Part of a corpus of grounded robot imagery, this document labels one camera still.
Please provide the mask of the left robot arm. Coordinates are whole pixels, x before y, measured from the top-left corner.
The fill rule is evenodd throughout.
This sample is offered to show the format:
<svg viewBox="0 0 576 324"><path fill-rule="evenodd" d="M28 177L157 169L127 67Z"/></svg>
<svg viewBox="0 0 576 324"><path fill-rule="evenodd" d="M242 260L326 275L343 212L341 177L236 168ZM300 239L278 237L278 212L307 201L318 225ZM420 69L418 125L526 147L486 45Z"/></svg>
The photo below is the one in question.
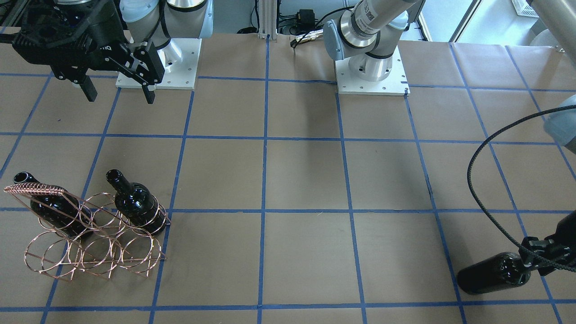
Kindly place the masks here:
<svg viewBox="0 0 576 324"><path fill-rule="evenodd" d="M567 68L571 64L572 83L575 88L575 2L573 0L528 0L527 4L535 10L544 26L531 41L532 46L548 46L563 50L563 63L546 63L541 80L551 82L554 72ZM558 108L552 109L545 117L544 130L558 145L575 153L575 95L562 101ZM569 267L575 271L575 212L561 219L553 234L539 240L525 238L524 248L531 252L525 254L525 265L538 270L546 276L556 270Z"/></svg>

